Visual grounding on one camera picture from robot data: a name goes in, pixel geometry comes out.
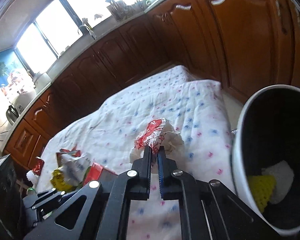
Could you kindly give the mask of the black electric kettle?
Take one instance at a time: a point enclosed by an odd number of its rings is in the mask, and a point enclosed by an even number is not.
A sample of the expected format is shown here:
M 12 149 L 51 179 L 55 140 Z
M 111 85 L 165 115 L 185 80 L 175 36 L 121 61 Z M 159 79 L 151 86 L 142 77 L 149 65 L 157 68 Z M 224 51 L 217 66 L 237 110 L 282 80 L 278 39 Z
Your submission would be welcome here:
M 7 111 L 6 111 L 6 118 L 8 122 L 13 125 L 15 121 L 18 119 L 19 113 L 17 109 L 13 105 L 9 105 Z

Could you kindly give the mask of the red white wrapper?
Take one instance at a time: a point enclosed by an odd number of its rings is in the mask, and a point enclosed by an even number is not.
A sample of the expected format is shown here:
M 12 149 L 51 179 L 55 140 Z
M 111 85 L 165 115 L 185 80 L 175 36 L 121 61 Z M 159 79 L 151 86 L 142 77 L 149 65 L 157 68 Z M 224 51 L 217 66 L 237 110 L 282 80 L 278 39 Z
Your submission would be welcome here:
M 165 118 L 150 121 L 136 137 L 129 154 L 131 164 L 143 157 L 146 146 L 152 149 L 152 163 L 157 160 L 160 146 L 164 146 L 165 153 L 168 155 L 176 155 L 185 148 L 181 134 Z

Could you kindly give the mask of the black bin with white rim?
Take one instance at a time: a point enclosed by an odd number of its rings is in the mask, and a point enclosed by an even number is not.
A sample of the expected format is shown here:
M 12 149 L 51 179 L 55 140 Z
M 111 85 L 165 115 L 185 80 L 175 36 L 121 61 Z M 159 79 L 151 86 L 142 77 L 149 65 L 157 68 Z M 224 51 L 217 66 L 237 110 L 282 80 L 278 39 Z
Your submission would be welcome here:
M 285 161 L 293 175 L 277 204 L 261 212 L 248 185 L 249 176 Z M 300 88 L 262 88 L 244 104 L 232 148 L 232 177 L 238 197 L 283 237 L 300 232 Z

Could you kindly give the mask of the knife block with utensils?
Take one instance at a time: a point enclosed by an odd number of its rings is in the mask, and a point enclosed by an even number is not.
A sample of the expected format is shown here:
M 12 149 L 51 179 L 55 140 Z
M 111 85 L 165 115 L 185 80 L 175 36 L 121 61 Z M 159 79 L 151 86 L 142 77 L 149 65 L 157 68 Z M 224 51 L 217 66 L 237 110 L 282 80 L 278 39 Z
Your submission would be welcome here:
M 129 16 L 128 7 L 122 0 L 112 2 L 109 6 L 107 6 L 107 9 L 117 22 L 126 20 Z

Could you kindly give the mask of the white floral tablecloth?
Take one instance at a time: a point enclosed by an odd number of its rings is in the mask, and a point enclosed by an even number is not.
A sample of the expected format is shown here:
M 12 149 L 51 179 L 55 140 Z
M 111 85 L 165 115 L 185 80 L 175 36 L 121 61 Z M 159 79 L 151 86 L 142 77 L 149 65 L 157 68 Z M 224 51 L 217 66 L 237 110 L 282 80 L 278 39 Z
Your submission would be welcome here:
M 42 153 L 37 190 L 52 187 L 58 150 L 80 150 L 121 174 L 145 146 L 164 146 L 179 169 L 201 181 L 220 180 L 234 189 L 230 124 L 221 84 L 198 80 L 184 66 L 148 77 L 109 97 L 95 112 L 57 133 Z

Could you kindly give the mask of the wooden lower kitchen cabinets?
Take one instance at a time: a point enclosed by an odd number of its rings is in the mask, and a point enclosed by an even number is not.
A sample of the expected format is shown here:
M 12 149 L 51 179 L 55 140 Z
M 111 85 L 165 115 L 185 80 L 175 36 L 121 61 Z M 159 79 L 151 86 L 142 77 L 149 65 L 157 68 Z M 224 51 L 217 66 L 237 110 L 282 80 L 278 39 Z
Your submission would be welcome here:
M 61 56 L 0 155 L 11 154 L 22 168 L 31 168 L 61 129 L 170 63 L 221 81 L 241 102 L 268 85 L 300 87 L 300 1 L 156 0 Z

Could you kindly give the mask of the red snack bag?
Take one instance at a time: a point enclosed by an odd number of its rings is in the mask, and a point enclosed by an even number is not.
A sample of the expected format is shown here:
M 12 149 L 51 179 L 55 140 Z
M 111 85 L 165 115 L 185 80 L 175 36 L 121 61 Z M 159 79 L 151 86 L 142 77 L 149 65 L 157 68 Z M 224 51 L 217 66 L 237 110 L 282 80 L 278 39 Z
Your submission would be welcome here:
M 115 172 L 107 169 L 99 163 L 93 162 L 87 170 L 87 174 L 85 176 L 83 185 L 86 185 L 93 180 L 104 183 L 108 181 L 113 181 L 116 178 L 117 174 Z

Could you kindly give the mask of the white sponge block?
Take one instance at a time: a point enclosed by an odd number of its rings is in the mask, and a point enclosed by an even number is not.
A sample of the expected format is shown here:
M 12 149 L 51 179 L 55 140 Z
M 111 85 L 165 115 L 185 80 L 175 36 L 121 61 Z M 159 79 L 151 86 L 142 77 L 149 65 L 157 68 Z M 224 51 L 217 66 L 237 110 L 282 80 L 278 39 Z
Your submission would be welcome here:
M 286 161 L 281 161 L 273 166 L 262 169 L 262 175 L 270 175 L 275 178 L 276 186 L 270 199 L 271 204 L 279 204 L 283 201 L 292 187 L 294 172 Z

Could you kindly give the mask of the chrome sink faucet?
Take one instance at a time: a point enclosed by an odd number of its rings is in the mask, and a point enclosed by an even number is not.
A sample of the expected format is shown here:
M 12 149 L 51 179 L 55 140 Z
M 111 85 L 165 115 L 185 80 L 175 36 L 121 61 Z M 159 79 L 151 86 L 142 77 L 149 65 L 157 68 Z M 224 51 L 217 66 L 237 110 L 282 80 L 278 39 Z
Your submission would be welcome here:
M 96 40 L 97 36 L 94 33 L 92 27 L 90 26 L 88 19 L 87 18 L 82 18 L 82 24 L 78 27 L 78 29 L 84 33 L 84 31 L 88 32 L 88 34 L 94 39 Z

